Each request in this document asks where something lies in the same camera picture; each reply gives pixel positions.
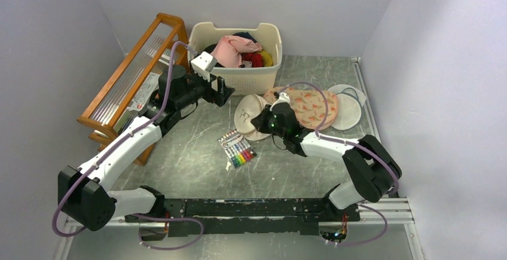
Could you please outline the beige mesh laundry bag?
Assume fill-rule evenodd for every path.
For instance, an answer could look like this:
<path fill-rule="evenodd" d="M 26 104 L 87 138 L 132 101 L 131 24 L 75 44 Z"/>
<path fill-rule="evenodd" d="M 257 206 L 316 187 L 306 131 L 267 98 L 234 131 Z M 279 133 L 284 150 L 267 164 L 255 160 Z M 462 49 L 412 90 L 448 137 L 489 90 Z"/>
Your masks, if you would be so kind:
<path fill-rule="evenodd" d="M 236 130 L 248 141 L 259 141 L 270 135 L 259 132 L 251 120 L 259 116 L 266 105 L 270 103 L 257 94 L 245 96 L 237 105 L 234 113 Z"/>

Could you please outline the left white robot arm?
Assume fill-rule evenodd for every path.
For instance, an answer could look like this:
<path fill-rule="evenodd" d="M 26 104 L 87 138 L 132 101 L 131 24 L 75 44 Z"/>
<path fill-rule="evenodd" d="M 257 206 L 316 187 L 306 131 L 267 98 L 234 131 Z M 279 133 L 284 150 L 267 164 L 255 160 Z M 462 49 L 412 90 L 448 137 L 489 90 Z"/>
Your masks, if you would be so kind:
<path fill-rule="evenodd" d="M 121 216 L 152 222 L 162 219 L 166 205 L 161 192 L 146 185 L 113 191 L 112 185 L 135 159 L 185 118 L 183 109 L 198 105 L 200 99 L 222 107 L 234 91 L 222 77 L 189 74 L 181 65 L 165 69 L 158 77 L 158 90 L 114 141 L 79 168 L 67 166 L 60 171 L 59 204 L 53 219 L 63 212 L 90 231 Z"/>

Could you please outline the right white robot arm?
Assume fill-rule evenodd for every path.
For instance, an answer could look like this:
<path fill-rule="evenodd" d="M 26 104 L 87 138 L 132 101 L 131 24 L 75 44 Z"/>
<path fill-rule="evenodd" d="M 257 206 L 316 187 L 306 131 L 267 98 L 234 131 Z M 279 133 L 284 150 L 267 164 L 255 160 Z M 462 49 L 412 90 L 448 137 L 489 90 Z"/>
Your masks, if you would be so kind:
<path fill-rule="evenodd" d="M 288 103 L 265 106 L 251 123 L 260 133 L 280 137 L 293 154 L 343 161 L 350 180 L 323 198 L 323 214 L 331 221 L 343 216 L 347 207 L 362 201 L 376 203 L 399 187 L 402 170 L 373 135 L 350 140 L 316 133 L 298 122 Z"/>

